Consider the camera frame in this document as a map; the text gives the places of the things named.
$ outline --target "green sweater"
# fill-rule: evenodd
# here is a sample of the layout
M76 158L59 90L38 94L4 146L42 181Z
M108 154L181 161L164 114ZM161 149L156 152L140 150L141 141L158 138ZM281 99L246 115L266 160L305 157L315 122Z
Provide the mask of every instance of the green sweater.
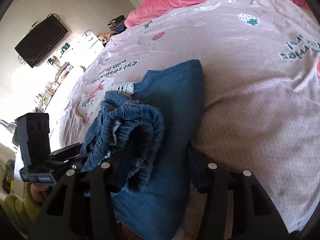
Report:
M0 200L0 205L14 227L27 239L31 226L41 208L31 197L30 184L26 183L24 199L10 194L4 200Z

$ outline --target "white cabinet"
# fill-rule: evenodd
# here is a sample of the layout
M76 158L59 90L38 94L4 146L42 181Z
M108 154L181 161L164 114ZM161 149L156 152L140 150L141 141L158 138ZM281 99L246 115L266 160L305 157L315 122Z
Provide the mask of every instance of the white cabinet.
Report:
M69 62L72 66L88 68L103 50L103 44L90 30L70 43L70 48L61 56L60 63Z

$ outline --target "white lace trim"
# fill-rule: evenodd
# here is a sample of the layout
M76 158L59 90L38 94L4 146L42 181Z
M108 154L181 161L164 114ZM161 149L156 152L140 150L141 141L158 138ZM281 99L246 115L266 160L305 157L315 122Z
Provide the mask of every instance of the white lace trim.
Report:
M124 83L114 82L111 86L112 86L112 91L123 94L129 98L131 98L131 95L133 94L133 90L134 90L133 82L124 82Z

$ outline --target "blue fabric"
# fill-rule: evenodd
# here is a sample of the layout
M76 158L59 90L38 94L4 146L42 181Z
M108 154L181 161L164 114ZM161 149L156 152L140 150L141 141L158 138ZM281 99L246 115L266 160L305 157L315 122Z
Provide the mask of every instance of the blue fabric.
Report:
M139 127L143 138L135 148L137 152L125 189L130 193L142 191L149 182L153 162L164 135L161 112L152 106L115 93L106 92L100 111L88 129L81 152L91 152L83 171L93 170L103 159L124 149L132 131Z
M118 28L114 29L114 31L119 34L119 33L122 33L124 32L125 30L127 29L127 27L124 25L124 22L122 25L120 25Z
M200 125L204 105L201 63L191 60L162 71L149 70L134 84L132 99L160 110L164 138L144 191L112 195L115 215L143 239L171 240L188 203L186 146Z

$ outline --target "flat screen tv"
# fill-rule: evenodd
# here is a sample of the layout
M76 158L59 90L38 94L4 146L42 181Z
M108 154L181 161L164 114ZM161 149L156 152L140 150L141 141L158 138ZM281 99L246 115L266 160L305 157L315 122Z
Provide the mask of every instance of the flat screen tv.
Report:
M61 41L68 30L54 15L50 15L44 21L32 29L15 50L29 64L37 65L43 58L48 57L54 46Z

